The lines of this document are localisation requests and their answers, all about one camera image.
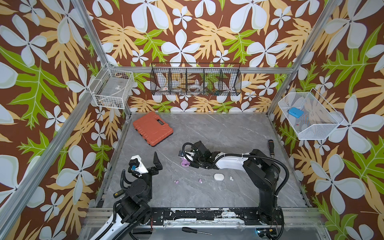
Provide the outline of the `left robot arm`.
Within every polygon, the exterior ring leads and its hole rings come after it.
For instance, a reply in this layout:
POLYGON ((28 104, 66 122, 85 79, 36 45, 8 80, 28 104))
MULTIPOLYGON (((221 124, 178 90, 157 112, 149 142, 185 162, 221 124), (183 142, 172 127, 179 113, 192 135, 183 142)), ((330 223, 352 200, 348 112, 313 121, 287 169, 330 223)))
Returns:
POLYGON ((163 165, 154 153, 153 166, 146 168, 139 155, 130 159, 127 169, 122 170, 121 189, 114 193, 117 201, 113 205, 112 215, 106 223, 91 237, 92 240, 122 240, 126 236, 136 240, 134 229, 152 220, 153 176, 163 169, 163 165))

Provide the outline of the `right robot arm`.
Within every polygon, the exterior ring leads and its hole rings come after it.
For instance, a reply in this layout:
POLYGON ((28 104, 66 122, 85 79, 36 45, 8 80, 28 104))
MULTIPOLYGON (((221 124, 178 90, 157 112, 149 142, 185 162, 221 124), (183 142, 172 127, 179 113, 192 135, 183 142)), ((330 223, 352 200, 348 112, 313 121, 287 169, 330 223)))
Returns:
POLYGON ((274 141, 268 140, 269 156, 258 149, 245 154, 211 152, 198 141, 194 144, 183 144, 178 156, 188 161, 190 167, 197 169, 231 169, 245 172, 259 189, 258 220, 269 225, 283 216, 277 200, 290 176, 287 166, 274 159, 274 148, 274 141))

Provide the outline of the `purple earbud charging case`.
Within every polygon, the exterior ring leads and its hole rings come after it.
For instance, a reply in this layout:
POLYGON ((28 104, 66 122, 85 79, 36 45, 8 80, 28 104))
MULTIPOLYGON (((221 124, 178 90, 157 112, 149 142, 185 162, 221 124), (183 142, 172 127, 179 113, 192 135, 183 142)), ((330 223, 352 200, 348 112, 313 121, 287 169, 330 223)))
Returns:
POLYGON ((182 160, 181 165, 182 165, 183 167, 189 167, 189 166, 190 166, 190 162, 187 161, 187 160, 182 160))

